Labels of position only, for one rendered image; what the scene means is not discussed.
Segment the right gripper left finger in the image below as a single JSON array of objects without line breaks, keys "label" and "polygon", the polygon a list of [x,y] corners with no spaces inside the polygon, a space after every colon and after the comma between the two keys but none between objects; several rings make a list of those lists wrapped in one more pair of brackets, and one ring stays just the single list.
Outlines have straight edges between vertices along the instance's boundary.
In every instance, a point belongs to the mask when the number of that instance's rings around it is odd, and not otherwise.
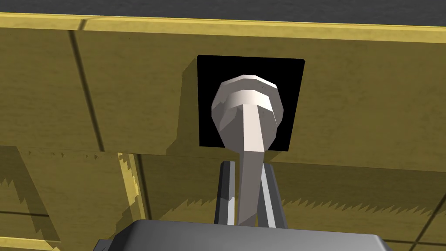
[{"label": "right gripper left finger", "polygon": [[235,225],[235,162],[223,161],[220,165],[216,198],[215,224]]}]

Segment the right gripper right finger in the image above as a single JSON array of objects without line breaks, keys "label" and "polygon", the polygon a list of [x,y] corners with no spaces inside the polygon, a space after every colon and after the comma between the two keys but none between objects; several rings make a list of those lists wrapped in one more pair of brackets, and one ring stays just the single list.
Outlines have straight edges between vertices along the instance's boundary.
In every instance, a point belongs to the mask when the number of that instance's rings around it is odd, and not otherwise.
[{"label": "right gripper right finger", "polygon": [[262,168],[257,224],[259,227],[288,228],[274,169],[268,163]]}]

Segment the yellow wooden drawer front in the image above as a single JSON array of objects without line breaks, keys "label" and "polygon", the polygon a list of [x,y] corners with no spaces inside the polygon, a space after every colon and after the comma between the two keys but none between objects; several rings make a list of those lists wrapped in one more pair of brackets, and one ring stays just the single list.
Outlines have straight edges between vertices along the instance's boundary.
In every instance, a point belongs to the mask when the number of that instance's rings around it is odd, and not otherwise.
[{"label": "yellow wooden drawer front", "polygon": [[101,17],[75,31],[106,151],[200,147],[199,54],[305,60],[274,162],[446,171],[446,27]]}]

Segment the yellow wooden cupboard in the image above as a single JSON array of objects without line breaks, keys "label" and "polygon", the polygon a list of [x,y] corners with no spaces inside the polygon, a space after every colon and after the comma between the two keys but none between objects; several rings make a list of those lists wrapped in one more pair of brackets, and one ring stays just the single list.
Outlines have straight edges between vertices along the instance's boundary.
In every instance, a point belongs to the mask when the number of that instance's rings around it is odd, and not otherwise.
[{"label": "yellow wooden cupboard", "polygon": [[[75,31],[0,13],[0,251],[91,251],[137,219],[213,222],[220,163],[106,151]],[[446,171],[274,162],[288,226],[446,251]]]}]

